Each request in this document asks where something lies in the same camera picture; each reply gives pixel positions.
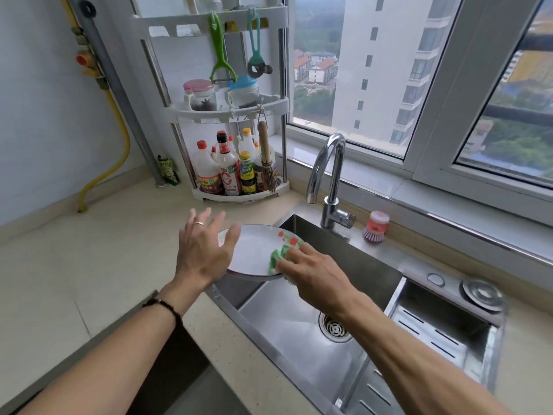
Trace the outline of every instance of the chrome faucet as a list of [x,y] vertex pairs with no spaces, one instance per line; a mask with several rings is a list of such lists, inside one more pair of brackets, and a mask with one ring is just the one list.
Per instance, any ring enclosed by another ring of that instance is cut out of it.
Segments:
[[328,137],[326,145],[317,156],[315,164],[313,165],[313,172],[309,178],[305,200],[307,203],[317,202],[317,194],[321,187],[321,180],[325,174],[328,160],[330,160],[330,156],[334,151],[336,151],[336,153],[332,175],[330,176],[330,190],[328,191],[328,196],[325,198],[325,204],[322,209],[321,227],[323,229],[331,229],[336,222],[351,229],[355,223],[355,216],[349,212],[338,209],[338,185],[340,183],[340,173],[342,172],[342,164],[346,152],[346,139],[341,133],[336,132]]

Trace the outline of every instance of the peeler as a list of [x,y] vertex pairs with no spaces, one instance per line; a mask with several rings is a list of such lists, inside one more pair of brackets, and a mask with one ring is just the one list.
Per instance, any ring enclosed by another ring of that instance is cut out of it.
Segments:
[[[257,27],[257,49],[255,49],[255,44],[253,43],[253,29],[252,21],[255,18],[255,23]],[[255,9],[249,9],[248,14],[248,30],[249,30],[249,40],[252,43],[252,57],[248,60],[248,76],[252,78],[259,78],[264,73],[271,74],[273,72],[273,67],[268,64],[265,64],[265,60],[261,56],[261,20],[259,19],[259,14],[255,12]]]
[[213,49],[215,50],[215,56],[217,57],[217,62],[215,62],[215,65],[211,70],[211,76],[209,79],[213,84],[215,84],[213,77],[215,76],[216,71],[218,69],[226,69],[231,74],[232,80],[236,82],[236,80],[238,80],[238,76],[225,60],[225,41],[223,39],[223,28],[221,27],[219,17],[214,12],[211,12],[207,20],[209,23],[209,33],[211,34]]

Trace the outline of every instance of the sink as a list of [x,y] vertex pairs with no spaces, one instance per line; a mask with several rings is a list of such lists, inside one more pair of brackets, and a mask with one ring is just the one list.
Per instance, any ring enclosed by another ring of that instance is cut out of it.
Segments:
[[[386,242],[369,244],[356,227],[329,231],[319,221],[317,208],[300,204],[275,225],[334,258],[398,326],[493,390],[504,328],[497,321],[504,318],[490,322],[481,309],[452,300],[460,279]],[[428,273],[445,279],[443,297],[428,285]],[[356,340],[285,278],[258,283],[225,275],[207,293],[323,414],[402,413]]]

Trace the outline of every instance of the yellow gas hose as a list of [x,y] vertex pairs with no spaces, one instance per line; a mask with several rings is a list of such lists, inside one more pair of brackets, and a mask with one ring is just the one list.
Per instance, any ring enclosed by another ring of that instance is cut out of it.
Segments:
[[[79,22],[77,21],[77,18],[75,17],[75,13],[73,12],[73,9],[71,8],[69,2],[67,0],[60,0],[61,5],[64,7],[65,14],[67,16],[67,19],[69,20],[69,23],[71,27],[79,27]],[[117,123],[119,124],[119,127],[121,128],[121,131],[123,132],[123,137],[125,141],[125,147],[123,155],[119,160],[117,160],[117,163],[115,163],[113,166],[111,166],[108,170],[106,170],[104,173],[102,173],[100,176],[94,178],[90,182],[88,182],[84,188],[79,192],[79,212],[85,212],[87,210],[87,206],[85,203],[85,196],[86,194],[94,188],[95,185],[100,183],[102,180],[106,179],[110,174],[114,173],[117,169],[119,169],[123,163],[127,160],[127,157],[129,156],[130,152],[130,137],[129,132],[127,131],[127,127],[125,126],[125,122],[123,120],[123,117],[121,116],[121,112],[117,108],[117,104],[115,103],[115,99],[113,98],[112,93],[108,89],[102,89],[104,94],[106,95],[107,102],[109,103],[109,106],[111,107],[115,118],[117,119]]]

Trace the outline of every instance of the hand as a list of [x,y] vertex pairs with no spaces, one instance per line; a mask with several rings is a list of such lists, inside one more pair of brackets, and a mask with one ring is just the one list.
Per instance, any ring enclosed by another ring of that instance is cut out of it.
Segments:
[[358,293],[334,259],[307,243],[288,249],[276,270],[296,284],[303,300],[337,320]]
[[183,300],[180,297],[183,297],[184,291],[201,293],[221,278],[231,264],[234,247],[240,236],[240,225],[232,224],[225,236],[225,243],[219,246],[217,236],[225,220],[225,213],[219,213],[208,225],[206,222],[210,215],[211,208],[199,216],[196,216],[195,209],[191,209],[185,228],[179,231],[175,278],[159,294],[159,298],[167,297],[166,301],[173,304],[175,309],[180,307],[179,302]]

